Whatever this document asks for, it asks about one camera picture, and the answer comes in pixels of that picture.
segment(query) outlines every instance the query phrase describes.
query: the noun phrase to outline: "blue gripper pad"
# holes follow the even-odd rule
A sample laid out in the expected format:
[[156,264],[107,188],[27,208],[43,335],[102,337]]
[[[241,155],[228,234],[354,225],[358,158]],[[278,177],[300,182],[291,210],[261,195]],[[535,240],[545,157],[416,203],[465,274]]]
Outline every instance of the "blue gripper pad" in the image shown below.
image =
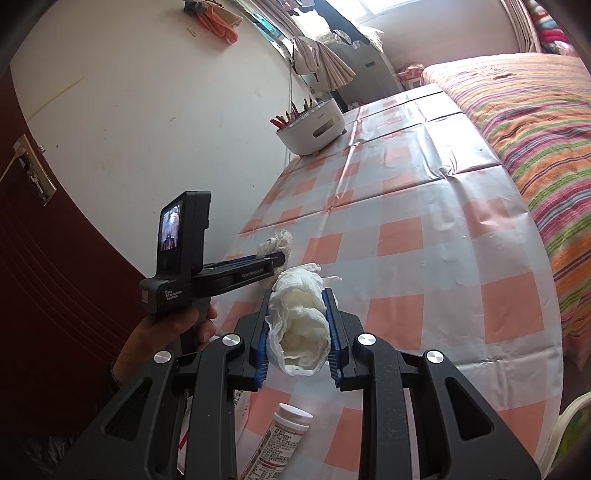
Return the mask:
[[336,333],[336,326],[335,326],[335,318],[333,317],[333,312],[330,309],[330,304],[328,298],[326,296],[326,290],[322,291],[322,300],[324,301],[324,306],[326,306],[326,321],[329,323],[329,331],[330,331],[330,352],[329,352],[329,367],[330,367],[330,376],[335,381],[335,386],[339,388],[342,383],[343,379],[343,366],[340,364],[341,356],[340,356],[340,342],[338,335]]
[[233,260],[226,260],[227,264],[234,264],[234,263],[241,263],[241,262],[245,262],[247,260],[254,260],[256,258],[256,255],[248,255],[247,257],[239,257],[239,258],[234,258]]
[[267,337],[269,336],[269,324],[263,320],[261,335],[256,347],[256,371],[255,371],[255,385],[257,388],[262,388],[263,382],[267,378],[269,371],[269,359],[267,358]]

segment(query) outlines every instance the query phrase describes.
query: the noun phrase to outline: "white tissue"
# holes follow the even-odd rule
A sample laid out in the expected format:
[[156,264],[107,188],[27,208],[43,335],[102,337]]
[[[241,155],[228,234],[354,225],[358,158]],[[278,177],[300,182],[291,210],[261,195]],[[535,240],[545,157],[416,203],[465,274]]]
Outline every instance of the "white tissue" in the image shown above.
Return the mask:
[[269,298],[267,357],[288,375],[314,375],[330,351],[322,290],[341,280],[321,278],[315,263],[288,268]]
[[285,263],[273,269],[274,275],[272,277],[259,280],[259,283],[263,286],[263,288],[272,288],[277,281],[279,274],[285,271],[287,268],[287,262],[290,259],[292,242],[293,238],[291,233],[283,229],[275,232],[271,238],[261,243],[256,249],[257,257],[266,257],[267,255],[273,254],[275,252],[283,252],[285,255]]

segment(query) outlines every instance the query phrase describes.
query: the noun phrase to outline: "hanging clothes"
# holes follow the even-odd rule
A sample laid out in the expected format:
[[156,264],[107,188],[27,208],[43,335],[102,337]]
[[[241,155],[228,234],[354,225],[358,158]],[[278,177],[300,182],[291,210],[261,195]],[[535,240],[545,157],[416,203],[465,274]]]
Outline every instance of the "hanging clothes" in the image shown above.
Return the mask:
[[[311,6],[307,6],[305,4],[309,3],[310,0],[298,0],[299,6],[298,10],[302,13],[310,12],[315,10],[317,14],[319,14],[326,23],[328,23],[329,28],[331,31],[336,32],[337,30],[341,30],[345,32],[351,42],[360,41],[365,43],[366,45],[370,44],[369,39],[363,35],[355,25],[353,25],[349,20],[343,17],[337,9],[335,9],[327,0],[314,0]],[[290,15],[298,15],[297,11],[291,10],[288,12]]]
[[240,15],[236,15],[230,12],[230,10],[226,10],[220,4],[209,1],[206,1],[205,3],[211,6],[213,11],[222,17],[222,20],[224,20],[224,22],[226,22],[232,28],[237,27],[242,23],[242,20],[244,20]]
[[226,23],[213,9],[217,5],[212,2],[198,2],[195,0],[186,0],[184,12],[195,15],[201,25],[211,31],[219,38],[225,38],[229,43],[238,41],[238,34]]
[[353,80],[355,72],[322,43],[304,36],[300,27],[283,10],[277,0],[251,0],[252,4],[273,26],[294,45],[294,70],[300,75],[314,73],[325,92],[332,92]]

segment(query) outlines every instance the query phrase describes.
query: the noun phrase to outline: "human hand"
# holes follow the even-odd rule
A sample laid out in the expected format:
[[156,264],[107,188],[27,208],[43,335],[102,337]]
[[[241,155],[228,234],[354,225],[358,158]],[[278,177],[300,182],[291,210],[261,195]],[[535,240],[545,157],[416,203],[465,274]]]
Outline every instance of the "human hand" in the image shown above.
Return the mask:
[[[215,335],[216,327],[211,319],[216,317],[216,309],[210,305],[207,310],[207,320],[197,328],[196,335],[199,342],[207,342]],[[113,365],[115,378],[121,384],[128,381],[142,364],[189,330],[198,318],[199,312],[192,307],[174,312],[159,321],[151,315],[144,318],[131,332]]]

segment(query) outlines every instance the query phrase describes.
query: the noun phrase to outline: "colorful striped bedspread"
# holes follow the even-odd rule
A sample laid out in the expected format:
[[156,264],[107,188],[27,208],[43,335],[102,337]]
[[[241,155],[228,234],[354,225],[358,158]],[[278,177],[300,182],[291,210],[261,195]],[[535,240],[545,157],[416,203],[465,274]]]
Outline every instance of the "colorful striped bedspread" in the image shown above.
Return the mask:
[[433,65],[437,83],[508,170],[540,231],[560,302],[563,346],[591,353],[591,76],[578,58],[519,53]]

